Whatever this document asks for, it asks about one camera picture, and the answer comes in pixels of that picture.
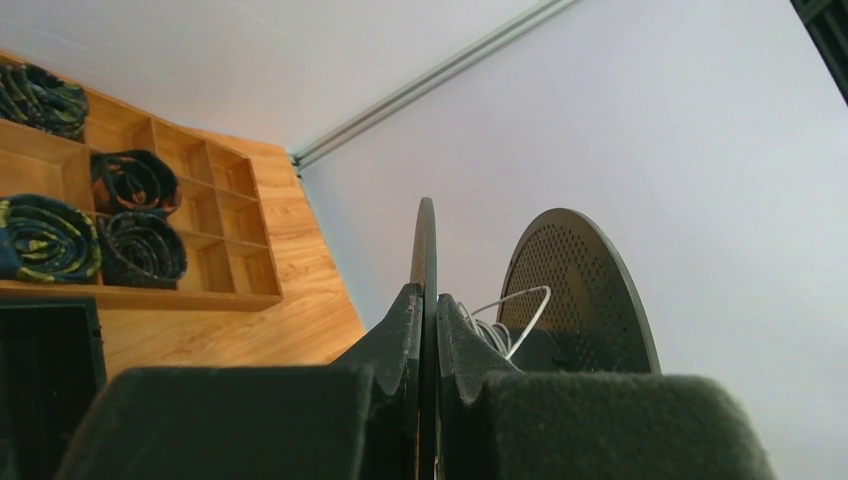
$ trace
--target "wooden shelf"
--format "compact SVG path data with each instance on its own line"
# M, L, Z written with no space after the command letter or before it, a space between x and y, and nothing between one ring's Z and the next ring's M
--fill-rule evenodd
M16 62L0 55L0 62ZM189 130L86 88L90 112L79 142L0 120L0 197L37 193L92 217L92 153L144 149L180 181L182 205L168 217L186 247L176 290L0 281L0 295L94 296L109 309L264 310L282 301L268 229L249 158Z

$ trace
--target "black foam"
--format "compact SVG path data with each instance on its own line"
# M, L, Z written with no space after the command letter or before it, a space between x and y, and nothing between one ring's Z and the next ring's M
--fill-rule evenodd
M694 377L501 374L474 406L502 479L773 478L745 414Z
M131 370L57 478L359 478L372 382L332 367Z

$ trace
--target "shelf compartment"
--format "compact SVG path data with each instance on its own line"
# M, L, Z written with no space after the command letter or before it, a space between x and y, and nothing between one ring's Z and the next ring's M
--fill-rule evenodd
M222 194L220 190L218 200L224 236L228 240L267 245L258 201L245 201L242 197Z
M199 248L198 244L187 241L186 255L188 270L177 284L177 290L235 293L227 248L223 241Z
M0 120L0 196L37 193L93 210L88 150L76 142Z
M162 121L153 122L153 139L156 154L178 176L213 183L205 141Z
M280 284L270 249L228 241L227 251L230 254L236 293L280 295Z
M215 144L207 145L215 186L256 198L256 181L250 159Z
M153 151L153 120L120 102L88 93L85 143L95 152Z
M168 223L179 231L205 233L222 237L224 230L218 211L215 190L198 184L183 188L183 202L168 217Z

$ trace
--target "white wall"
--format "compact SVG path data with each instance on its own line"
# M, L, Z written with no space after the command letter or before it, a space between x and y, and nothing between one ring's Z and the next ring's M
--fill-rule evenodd
M469 307L537 214L588 214L663 370L727 386L785 479L848 478L847 180L848 109L773 0L585 0L304 171L369 326L421 196Z
M326 133L533 0L3 0L0 47L170 120Z

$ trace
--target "rolled necktie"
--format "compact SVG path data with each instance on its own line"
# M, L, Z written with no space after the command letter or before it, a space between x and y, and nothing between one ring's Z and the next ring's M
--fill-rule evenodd
M78 139L88 116L81 86L32 64L0 66L0 116L70 139Z
M125 212L98 221L106 285L175 289L188 267L179 234L156 215Z
M85 283L100 263L97 229L81 211L41 195L0 199L0 278Z
M177 176L147 150L94 154L91 178L98 212L145 212L166 217L182 201Z

